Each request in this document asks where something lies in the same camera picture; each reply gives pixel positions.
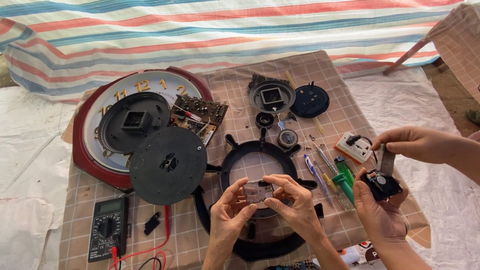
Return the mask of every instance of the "blue pen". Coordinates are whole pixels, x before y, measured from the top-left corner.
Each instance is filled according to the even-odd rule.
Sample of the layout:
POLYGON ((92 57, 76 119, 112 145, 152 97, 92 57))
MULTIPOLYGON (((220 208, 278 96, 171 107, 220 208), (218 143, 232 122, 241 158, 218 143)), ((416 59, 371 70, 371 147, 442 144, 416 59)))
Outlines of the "blue pen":
POLYGON ((320 179, 320 176, 318 176, 317 171, 315 170, 312 162, 310 161, 310 158, 308 158, 307 154, 303 154, 303 156, 305 157, 305 163, 307 163, 307 167, 308 167, 309 171, 317 178, 318 182, 320 183, 320 186, 322 186, 322 189, 324 190, 325 195, 327 196, 328 201, 330 202, 331 205, 333 205, 332 197, 328 193, 325 185, 323 184, 322 180, 320 179))

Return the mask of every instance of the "electrical outlet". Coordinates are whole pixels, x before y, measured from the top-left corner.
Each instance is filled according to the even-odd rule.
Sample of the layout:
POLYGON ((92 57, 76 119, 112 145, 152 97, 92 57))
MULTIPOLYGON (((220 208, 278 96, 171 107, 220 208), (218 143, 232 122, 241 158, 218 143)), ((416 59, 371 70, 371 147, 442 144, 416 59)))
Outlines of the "electrical outlet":
POLYGON ((372 155, 372 150, 370 150, 370 144, 363 139, 360 139, 356 141, 352 146, 349 146, 346 143, 346 140, 350 136, 353 136, 353 134, 350 132, 343 134, 343 136, 336 143, 334 148, 342 154, 348 156, 357 164, 362 164, 366 162, 368 158, 372 155))

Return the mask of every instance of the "striped tarp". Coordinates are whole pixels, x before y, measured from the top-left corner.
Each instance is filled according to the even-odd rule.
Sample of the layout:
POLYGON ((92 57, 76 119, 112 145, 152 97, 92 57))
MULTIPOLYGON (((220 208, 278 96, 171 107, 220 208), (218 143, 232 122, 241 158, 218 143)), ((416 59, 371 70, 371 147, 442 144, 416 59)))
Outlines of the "striped tarp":
MULTIPOLYGON (((2 0, 12 79, 53 100, 135 71, 191 72, 325 50, 332 60, 398 59, 460 0, 2 0)), ((432 44, 407 64, 437 56, 432 44)))

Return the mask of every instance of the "multimeter display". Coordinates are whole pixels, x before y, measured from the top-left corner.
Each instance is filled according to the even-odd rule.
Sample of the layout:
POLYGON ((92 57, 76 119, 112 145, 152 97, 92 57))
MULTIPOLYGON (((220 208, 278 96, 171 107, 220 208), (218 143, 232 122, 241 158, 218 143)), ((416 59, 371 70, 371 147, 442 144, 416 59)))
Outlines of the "multimeter display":
POLYGON ((112 247, 119 255, 127 249, 128 198, 97 202, 94 206, 88 262, 111 259, 112 247))
POLYGON ((116 201, 110 204, 100 205, 100 209, 98 210, 98 212, 102 213, 107 211, 119 210, 120 206, 121 206, 120 201, 116 201))

